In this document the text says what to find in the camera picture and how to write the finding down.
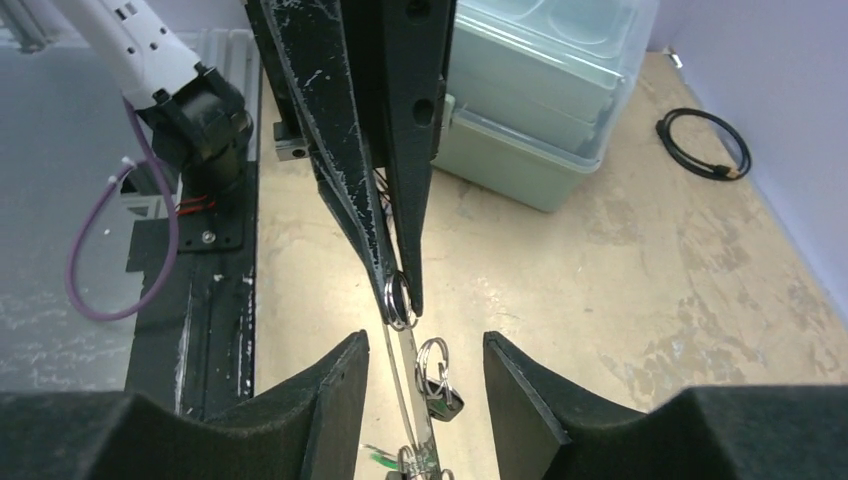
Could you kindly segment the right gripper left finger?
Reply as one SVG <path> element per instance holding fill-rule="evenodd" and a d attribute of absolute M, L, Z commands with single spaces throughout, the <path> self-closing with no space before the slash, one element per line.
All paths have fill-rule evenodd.
<path fill-rule="evenodd" d="M 369 368 L 364 331 L 204 421 L 128 392 L 5 393 L 5 479 L 350 479 Z"/>

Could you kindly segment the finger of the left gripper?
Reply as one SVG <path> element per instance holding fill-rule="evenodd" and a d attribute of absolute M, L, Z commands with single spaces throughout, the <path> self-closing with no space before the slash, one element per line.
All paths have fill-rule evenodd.
<path fill-rule="evenodd" d="M 424 309 L 422 235 L 440 144 L 456 4 L 344 1 L 354 93 L 383 169 L 411 308 Z"/>
<path fill-rule="evenodd" d="M 265 1 L 269 25 L 301 125 L 316 153 L 319 193 L 367 272 L 381 320 L 395 271 L 371 155 L 357 111 L 345 25 L 337 1 Z"/>

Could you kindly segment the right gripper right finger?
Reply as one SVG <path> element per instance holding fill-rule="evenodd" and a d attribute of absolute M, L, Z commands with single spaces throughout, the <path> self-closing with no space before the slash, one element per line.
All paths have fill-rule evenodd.
<path fill-rule="evenodd" d="M 843 385 L 693 386 L 643 413 L 483 337 L 504 479 L 843 479 Z"/>

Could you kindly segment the green key tag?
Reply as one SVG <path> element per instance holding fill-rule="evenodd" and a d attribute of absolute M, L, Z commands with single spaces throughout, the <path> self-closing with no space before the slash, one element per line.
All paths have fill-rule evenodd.
<path fill-rule="evenodd" d="M 360 449 L 365 452 L 368 458 L 382 467 L 392 471 L 399 471 L 398 457 L 388 451 L 380 449 L 371 444 L 361 444 Z"/>

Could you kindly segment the black key fob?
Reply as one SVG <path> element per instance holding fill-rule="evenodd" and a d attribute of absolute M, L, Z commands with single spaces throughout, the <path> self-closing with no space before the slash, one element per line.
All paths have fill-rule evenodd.
<path fill-rule="evenodd" d="M 440 422 L 451 422 L 465 407 L 461 395 L 449 384 L 427 379 L 424 396 L 430 417 Z"/>

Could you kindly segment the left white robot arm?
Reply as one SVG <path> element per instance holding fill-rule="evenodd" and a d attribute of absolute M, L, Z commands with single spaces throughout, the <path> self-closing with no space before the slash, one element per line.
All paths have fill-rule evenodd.
<path fill-rule="evenodd" d="M 106 62 L 153 149 L 197 196 L 242 180 L 244 96 L 143 1 L 60 1 Z M 453 1 L 249 1 L 278 107 L 297 124 L 319 193 L 361 259 L 382 320 L 424 306 L 422 234 L 440 144 Z"/>

